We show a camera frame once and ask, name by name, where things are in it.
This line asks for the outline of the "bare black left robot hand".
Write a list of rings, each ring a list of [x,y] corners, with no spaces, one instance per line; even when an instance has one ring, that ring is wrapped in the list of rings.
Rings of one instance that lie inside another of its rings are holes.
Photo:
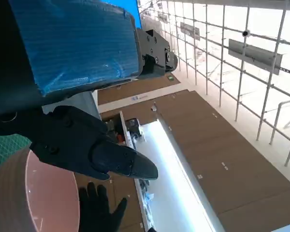
[[[155,180],[155,164],[117,145],[100,119],[59,105],[78,93],[177,68],[169,43],[99,0],[0,0],[0,135],[31,140],[39,160],[99,180]],[[43,106],[56,104],[50,113]]]

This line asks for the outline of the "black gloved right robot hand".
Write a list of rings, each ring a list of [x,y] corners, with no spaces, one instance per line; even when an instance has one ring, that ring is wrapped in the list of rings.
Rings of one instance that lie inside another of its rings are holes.
[[[110,212],[107,190],[103,185],[95,186],[89,182],[87,187],[80,187],[80,232],[117,232],[127,207],[123,198],[114,212]]]

